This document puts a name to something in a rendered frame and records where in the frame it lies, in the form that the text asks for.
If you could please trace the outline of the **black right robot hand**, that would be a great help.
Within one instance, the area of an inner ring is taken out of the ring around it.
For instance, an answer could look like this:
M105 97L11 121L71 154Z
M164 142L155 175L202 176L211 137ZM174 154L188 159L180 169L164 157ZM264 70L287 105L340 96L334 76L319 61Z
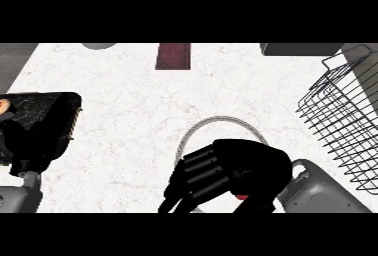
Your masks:
M272 213L291 179L293 163L284 150L247 139L217 139L179 160L158 212L189 213L231 192L247 197L235 213Z

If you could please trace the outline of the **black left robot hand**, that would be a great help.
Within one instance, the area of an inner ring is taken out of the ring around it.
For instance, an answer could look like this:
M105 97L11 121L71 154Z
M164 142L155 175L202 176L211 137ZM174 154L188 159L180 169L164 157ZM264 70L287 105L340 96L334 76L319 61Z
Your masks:
M61 157L70 143L67 125L67 118L43 120L28 130L13 120L0 123L5 146L13 154L12 176L28 171L42 173L50 162Z

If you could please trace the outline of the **black speckled toaster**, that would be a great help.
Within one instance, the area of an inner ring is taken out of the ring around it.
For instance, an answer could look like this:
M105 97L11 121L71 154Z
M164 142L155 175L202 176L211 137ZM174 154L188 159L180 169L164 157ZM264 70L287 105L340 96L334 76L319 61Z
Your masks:
M0 95L0 99L8 99L12 103L6 114L0 115L0 123L6 120L16 121L25 130L47 119L52 108L62 104L70 107L67 135L71 141L71 135L75 127L77 116L81 111L81 96L75 92L24 92ZM13 154L5 146L5 135L0 129L0 166L12 164Z

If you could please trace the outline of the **grey round object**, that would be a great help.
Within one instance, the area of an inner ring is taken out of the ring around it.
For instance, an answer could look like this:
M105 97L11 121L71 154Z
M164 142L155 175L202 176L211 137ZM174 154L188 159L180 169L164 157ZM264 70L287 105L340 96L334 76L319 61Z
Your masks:
M104 50L115 46L117 43L81 43L90 50Z

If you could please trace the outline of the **dark red rectangular box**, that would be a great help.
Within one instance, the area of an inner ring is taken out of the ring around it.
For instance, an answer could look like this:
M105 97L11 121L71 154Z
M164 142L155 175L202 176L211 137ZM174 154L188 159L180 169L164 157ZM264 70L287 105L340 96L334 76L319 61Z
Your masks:
M161 43L157 55L157 70L191 69L191 44Z

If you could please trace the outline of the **dark grey appliance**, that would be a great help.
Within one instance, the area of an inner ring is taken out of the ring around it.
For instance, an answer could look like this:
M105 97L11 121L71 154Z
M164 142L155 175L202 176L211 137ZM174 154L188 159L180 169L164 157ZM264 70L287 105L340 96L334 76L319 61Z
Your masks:
M332 56L343 43L262 43L264 56Z

